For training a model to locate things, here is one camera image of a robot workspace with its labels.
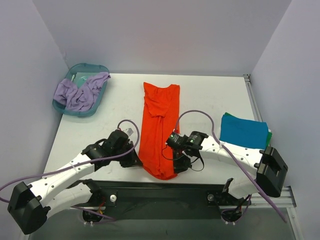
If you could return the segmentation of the orange t shirt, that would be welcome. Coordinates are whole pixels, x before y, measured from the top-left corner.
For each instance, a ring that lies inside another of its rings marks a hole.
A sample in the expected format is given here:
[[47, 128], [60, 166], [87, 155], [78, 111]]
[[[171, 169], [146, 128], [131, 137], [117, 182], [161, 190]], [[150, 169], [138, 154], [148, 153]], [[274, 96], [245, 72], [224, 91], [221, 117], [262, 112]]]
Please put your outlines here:
[[143, 168], [159, 180], [170, 180], [174, 172], [173, 153], [166, 148], [166, 140], [176, 126], [180, 113], [180, 86], [171, 84], [161, 88], [143, 83], [144, 108], [138, 157]]

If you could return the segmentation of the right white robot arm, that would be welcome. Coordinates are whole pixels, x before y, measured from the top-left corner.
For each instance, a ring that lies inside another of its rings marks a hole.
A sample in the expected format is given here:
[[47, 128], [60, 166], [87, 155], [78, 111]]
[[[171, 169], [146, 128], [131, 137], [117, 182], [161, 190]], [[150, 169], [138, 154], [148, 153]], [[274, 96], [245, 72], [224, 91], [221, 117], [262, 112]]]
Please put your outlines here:
[[218, 142], [213, 136], [197, 131], [193, 131], [190, 136], [173, 132], [166, 144], [185, 157], [216, 160], [239, 167], [244, 176], [233, 177], [221, 192], [222, 200], [227, 204], [260, 191], [272, 198], [281, 196], [288, 165], [274, 147], [242, 147]]

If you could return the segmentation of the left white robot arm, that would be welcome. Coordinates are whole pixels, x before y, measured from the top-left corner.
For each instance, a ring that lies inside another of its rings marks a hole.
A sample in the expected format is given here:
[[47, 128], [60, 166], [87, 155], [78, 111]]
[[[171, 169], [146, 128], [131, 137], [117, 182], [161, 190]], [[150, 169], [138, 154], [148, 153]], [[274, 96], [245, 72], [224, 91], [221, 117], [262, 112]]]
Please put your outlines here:
[[49, 217], [73, 205], [95, 206], [101, 193], [91, 181], [80, 179], [117, 161], [131, 164], [135, 146], [130, 141], [133, 130], [116, 129], [107, 139], [88, 145], [73, 160], [43, 178], [18, 183], [12, 191], [8, 212], [25, 235], [44, 225]]

